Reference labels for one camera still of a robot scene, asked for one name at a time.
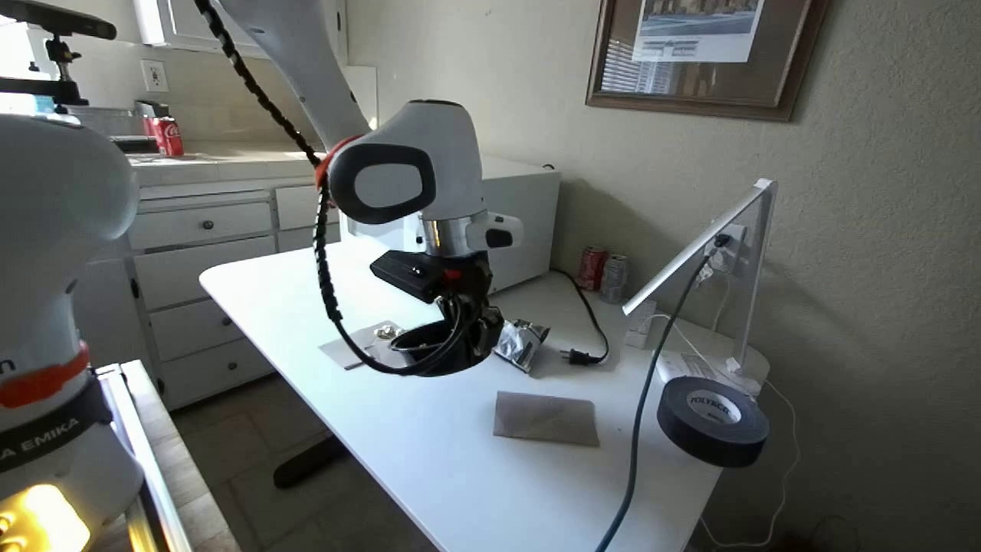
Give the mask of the robot base stand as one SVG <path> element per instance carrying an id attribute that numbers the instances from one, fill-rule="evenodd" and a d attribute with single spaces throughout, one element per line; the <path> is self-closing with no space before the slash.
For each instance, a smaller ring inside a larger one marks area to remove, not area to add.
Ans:
<path id="1" fill-rule="evenodd" d="M 147 367 L 100 366 L 99 385 L 143 475 L 127 508 L 127 552 L 242 552 Z"/>

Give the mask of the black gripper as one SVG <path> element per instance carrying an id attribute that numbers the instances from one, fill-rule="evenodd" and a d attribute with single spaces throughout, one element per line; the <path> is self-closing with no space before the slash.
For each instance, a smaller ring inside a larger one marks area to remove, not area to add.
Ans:
<path id="1" fill-rule="evenodd" d="M 457 332 L 476 332 L 482 337 L 496 337 L 504 315 L 491 303 L 491 257 L 485 252 L 466 257 L 439 262 L 439 332 L 444 337 Z"/>

